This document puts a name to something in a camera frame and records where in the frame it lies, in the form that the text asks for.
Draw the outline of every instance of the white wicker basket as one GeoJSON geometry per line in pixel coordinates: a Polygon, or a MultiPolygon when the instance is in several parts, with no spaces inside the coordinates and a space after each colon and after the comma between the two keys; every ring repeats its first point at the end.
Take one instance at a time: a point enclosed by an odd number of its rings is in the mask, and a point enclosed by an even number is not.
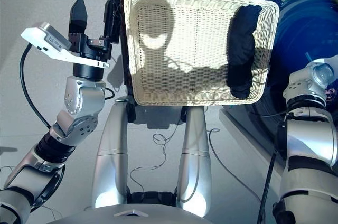
{"type": "Polygon", "coordinates": [[[124,0],[129,66],[140,105],[250,104],[263,94],[279,8],[264,0],[124,0]],[[262,7],[247,99],[227,86],[229,24],[240,6],[262,7]]]}

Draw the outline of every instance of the white floor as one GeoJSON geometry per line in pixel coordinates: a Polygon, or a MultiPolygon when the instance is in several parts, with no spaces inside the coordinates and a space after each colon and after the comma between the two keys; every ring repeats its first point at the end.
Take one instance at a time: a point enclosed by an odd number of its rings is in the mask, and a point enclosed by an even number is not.
{"type": "MultiPolygon", "coordinates": [[[[70,7],[75,0],[0,0],[0,166],[16,165],[25,153],[46,133],[46,128],[28,106],[18,76],[18,64],[27,43],[20,33],[36,22],[47,21],[67,36],[70,7]]],[[[88,12],[86,34],[97,38],[103,32],[103,12],[106,0],[84,0],[88,12]]],[[[118,90],[116,97],[125,95],[122,85],[120,48],[114,46],[110,60],[111,70],[105,71],[107,87],[118,90]]],[[[51,60],[37,49],[33,49],[26,60],[26,84],[33,102],[46,119],[52,123],[62,107],[65,80],[72,74],[72,65],[51,60]]],[[[83,211],[90,205],[91,184],[97,147],[113,101],[106,102],[99,115],[99,124],[86,141],[77,147],[67,163],[64,181],[55,195],[45,204],[60,211],[63,216],[83,211]]],[[[224,164],[248,184],[258,195],[264,187],[265,178],[257,171],[236,140],[219,121],[220,107],[209,107],[206,112],[207,128],[220,128],[213,134],[215,149],[224,164]]],[[[154,133],[170,136],[179,118],[177,109],[167,118],[160,112],[153,113],[164,130],[149,130],[147,125],[132,124],[128,129],[129,170],[141,165],[157,165],[163,160],[162,149],[152,141],[154,133]]],[[[180,125],[167,147],[167,162],[155,171],[135,173],[145,190],[173,191],[177,185],[177,173],[184,135],[184,124],[180,125]]],[[[256,199],[234,180],[217,163],[211,154],[213,195],[212,206],[206,218],[213,223],[256,223],[259,209],[256,199]]],[[[0,186],[3,186],[9,169],[1,169],[0,186]]],[[[140,188],[131,180],[132,191],[140,188]]],[[[266,206],[267,223],[274,223],[272,204],[277,196],[270,193],[266,206]]],[[[53,220],[48,209],[39,209],[31,214],[28,223],[47,223],[53,220]]]]}

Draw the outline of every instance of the wire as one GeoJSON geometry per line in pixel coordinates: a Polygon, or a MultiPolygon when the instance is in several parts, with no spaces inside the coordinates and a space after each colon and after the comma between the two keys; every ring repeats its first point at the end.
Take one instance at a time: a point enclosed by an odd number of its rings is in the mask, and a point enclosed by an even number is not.
{"type": "Polygon", "coordinates": [[[111,96],[106,97],[105,100],[113,99],[115,97],[115,93],[110,88],[106,88],[106,90],[111,92],[111,96]]]}
{"type": "Polygon", "coordinates": [[[262,196],[262,201],[260,203],[260,207],[259,207],[259,213],[258,213],[258,218],[257,218],[257,224],[260,224],[263,220],[263,215],[264,214],[264,208],[265,208],[265,203],[266,203],[266,199],[268,197],[268,191],[269,191],[269,186],[270,186],[270,180],[271,180],[271,176],[273,173],[273,169],[274,169],[274,164],[275,164],[275,160],[276,160],[276,155],[277,155],[277,150],[274,150],[274,153],[271,156],[271,161],[269,164],[269,170],[268,170],[268,174],[266,176],[266,180],[265,180],[265,185],[264,185],[264,190],[263,190],[263,196],[262,196]]]}
{"type": "Polygon", "coordinates": [[[153,142],[154,142],[156,145],[163,146],[163,151],[162,151],[162,153],[163,153],[163,155],[164,155],[164,160],[163,160],[163,162],[162,162],[160,165],[157,165],[157,166],[142,166],[142,167],[137,167],[137,168],[131,170],[131,172],[130,172],[130,174],[129,174],[130,179],[132,179],[135,183],[137,183],[137,184],[141,187],[142,192],[144,192],[144,188],[143,188],[142,184],[140,184],[139,182],[136,181],[135,178],[133,178],[132,173],[134,173],[135,171],[142,171],[142,170],[143,170],[143,171],[155,170],[155,169],[158,169],[159,167],[163,166],[163,164],[164,164],[164,163],[166,162],[166,160],[167,160],[167,154],[166,154],[165,150],[166,150],[166,148],[167,148],[168,143],[170,142],[170,140],[173,138],[174,134],[176,133],[176,130],[177,130],[179,124],[180,124],[180,120],[181,120],[181,119],[179,119],[179,120],[177,121],[176,127],[175,127],[175,129],[174,129],[174,132],[173,132],[168,138],[166,138],[163,134],[160,134],[160,133],[155,133],[155,134],[153,135],[153,142]]]}
{"type": "MultiPolygon", "coordinates": [[[[215,158],[217,159],[217,161],[219,162],[219,164],[233,177],[237,180],[237,182],[239,182],[241,185],[243,185],[256,199],[257,201],[259,202],[259,204],[261,204],[261,199],[260,197],[250,188],[248,187],[245,183],[243,183],[235,174],[233,174],[224,164],[223,162],[219,159],[213,145],[212,145],[212,142],[211,142],[211,134],[212,133],[217,133],[219,132],[220,129],[218,128],[213,128],[209,131],[209,144],[210,144],[210,147],[211,147],[211,150],[215,156],[215,158]]],[[[265,223],[265,211],[263,212],[263,223],[265,223]]]]}
{"type": "Polygon", "coordinates": [[[60,215],[60,217],[61,217],[61,218],[63,218],[63,215],[62,215],[62,213],[60,213],[58,210],[56,210],[56,209],[54,209],[54,208],[51,208],[51,207],[46,207],[46,206],[41,206],[41,207],[43,207],[43,208],[46,208],[46,209],[50,210],[50,211],[51,211],[51,213],[52,213],[52,215],[53,215],[53,218],[54,218],[54,220],[57,220],[57,219],[56,219],[56,217],[55,217],[55,214],[54,214],[54,212],[57,212],[57,213],[60,215]]]}
{"type": "Polygon", "coordinates": [[[13,172],[13,168],[15,168],[15,166],[2,166],[2,167],[0,167],[0,171],[1,171],[1,169],[3,169],[4,167],[9,168],[9,169],[11,170],[11,172],[13,172]]]}
{"type": "Polygon", "coordinates": [[[29,43],[25,49],[25,51],[23,52],[22,56],[21,56],[21,60],[20,60],[20,82],[21,82],[21,87],[23,90],[23,94],[25,94],[26,100],[28,101],[29,105],[31,106],[31,108],[33,109],[33,111],[35,112],[35,114],[38,116],[38,118],[42,121],[42,123],[48,128],[50,129],[51,126],[49,125],[49,123],[47,122],[47,120],[40,114],[40,112],[37,110],[37,108],[34,106],[28,92],[27,92],[27,88],[26,88],[26,83],[25,83],[25,78],[24,78],[24,73],[23,73],[23,68],[24,68],[24,64],[25,64],[25,59],[27,57],[28,52],[30,51],[32,47],[32,44],[29,43]]]}
{"type": "Polygon", "coordinates": [[[271,115],[263,115],[263,114],[258,114],[258,113],[254,113],[254,112],[250,112],[251,114],[254,114],[255,116],[260,116],[260,117],[275,117],[275,116],[278,116],[278,115],[282,115],[282,114],[285,114],[286,111],[281,111],[279,113],[276,113],[276,114],[271,114],[271,115]]]}

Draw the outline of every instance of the silver robot arm segment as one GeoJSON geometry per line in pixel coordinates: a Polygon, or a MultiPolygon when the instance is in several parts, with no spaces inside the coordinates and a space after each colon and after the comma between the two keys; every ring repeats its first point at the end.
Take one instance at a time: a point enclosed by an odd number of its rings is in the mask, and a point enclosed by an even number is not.
{"type": "Polygon", "coordinates": [[[54,189],[55,175],[68,156],[97,126],[104,106],[105,83],[70,76],[64,110],[49,132],[32,147],[0,191],[1,223],[26,223],[37,202],[54,189]]]}
{"type": "Polygon", "coordinates": [[[310,63],[290,75],[284,91],[287,115],[277,134],[286,160],[279,202],[279,223],[336,223],[338,219],[337,130],[326,111],[325,88],[336,79],[338,57],[310,63]]]}
{"type": "Polygon", "coordinates": [[[111,43],[119,41],[121,0],[107,0],[104,23],[104,35],[98,40],[88,39],[86,7],[83,0],[77,0],[70,13],[69,41],[48,23],[22,33],[49,57],[73,62],[73,76],[67,78],[64,108],[57,122],[22,159],[0,191],[0,223],[25,224],[31,208],[37,209],[57,189],[61,182],[58,172],[61,168],[64,171],[76,146],[97,127],[105,103],[103,70],[109,67],[111,43]]]}

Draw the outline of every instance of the black cloth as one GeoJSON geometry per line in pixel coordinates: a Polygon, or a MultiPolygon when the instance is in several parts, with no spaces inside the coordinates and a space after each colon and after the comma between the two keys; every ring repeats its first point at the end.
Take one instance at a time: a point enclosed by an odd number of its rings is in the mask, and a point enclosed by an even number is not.
{"type": "Polygon", "coordinates": [[[252,86],[251,66],[255,55],[255,39],[260,6],[242,6],[229,28],[228,86],[233,96],[245,99],[252,86]]]}

